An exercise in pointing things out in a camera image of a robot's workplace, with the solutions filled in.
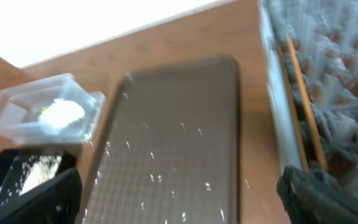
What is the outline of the green yellow snack wrapper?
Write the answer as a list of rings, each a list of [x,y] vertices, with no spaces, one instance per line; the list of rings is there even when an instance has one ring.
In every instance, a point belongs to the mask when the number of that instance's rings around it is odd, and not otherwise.
[[[41,109],[41,113],[45,113],[47,110],[48,110],[48,107],[43,107],[43,108]]]

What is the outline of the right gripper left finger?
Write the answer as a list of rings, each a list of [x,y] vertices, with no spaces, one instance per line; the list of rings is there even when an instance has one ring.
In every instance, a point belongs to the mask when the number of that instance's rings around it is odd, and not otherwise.
[[[0,223],[74,223],[80,211],[82,181],[70,168],[0,206]]]

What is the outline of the white rice pile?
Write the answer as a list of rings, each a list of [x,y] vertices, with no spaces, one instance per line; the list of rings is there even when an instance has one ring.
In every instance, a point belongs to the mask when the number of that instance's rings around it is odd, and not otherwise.
[[[17,156],[0,186],[0,204],[52,179],[61,161],[62,156]]]

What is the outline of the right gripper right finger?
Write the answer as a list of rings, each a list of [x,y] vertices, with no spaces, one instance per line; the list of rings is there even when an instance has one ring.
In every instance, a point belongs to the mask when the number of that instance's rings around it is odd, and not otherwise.
[[[358,223],[358,195],[286,166],[277,193],[292,223]]]

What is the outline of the wooden chopstick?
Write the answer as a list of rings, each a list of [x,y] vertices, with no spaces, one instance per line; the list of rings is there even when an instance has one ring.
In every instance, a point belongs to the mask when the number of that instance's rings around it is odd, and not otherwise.
[[[285,57],[283,55],[283,50],[282,50],[282,48],[281,48],[281,46],[280,46],[280,44],[278,42],[276,42],[276,48],[277,48],[277,53],[278,53],[278,57],[279,57],[279,60],[280,60],[280,66],[281,66],[282,73],[283,73],[283,81],[284,81],[284,85],[285,85],[285,91],[286,91],[286,95],[287,95],[288,106],[289,106],[289,109],[290,109],[292,128],[294,130],[294,137],[295,137],[295,142],[296,142],[296,151],[297,151],[298,157],[299,157],[298,160],[301,162],[302,170],[308,174],[310,169],[309,169],[308,160],[307,160],[307,157],[306,157],[305,147],[304,147],[304,144],[303,144],[301,128],[300,128],[298,116],[297,116],[297,113],[296,113],[295,104],[294,104],[294,101],[293,101],[293,94],[292,94],[290,82],[289,82],[289,79],[288,79],[287,67],[286,67],[286,64],[285,64]]]
[[[288,51],[291,55],[291,60],[293,62],[293,66],[294,66],[294,71],[295,71],[295,76],[296,76],[296,82],[298,84],[298,88],[300,90],[301,93],[301,99],[303,101],[303,109],[306,115],[306,120],[310,129],[310,135],[311,135],[311,139],[313,142],[313,149],[314,149],[314,154],[317,158],[317,161],[319,162],[320,166],[324,169],[324,170],[328,170],[329,166],[323,151],[323,147],[321,144],[321,140],[320,140],[320,136],[318,133],[318,128],[316,125],[316,121],[314,118],[314,114],[313,114],[313,110],[311,107],[311,103],[310,103],[310,99],[308,96],[308,92],[306,89],[306,85],[304,82],[304,78],[303,78],[303,74],[301,72],[301,68],[300,68],[300,64],[298,61],[298,57],[296,55],[296,50],[295,47],[293,45],[293,40],[291,38],[291,36],[289,34],[287,34],[287,42],[288,42]]]

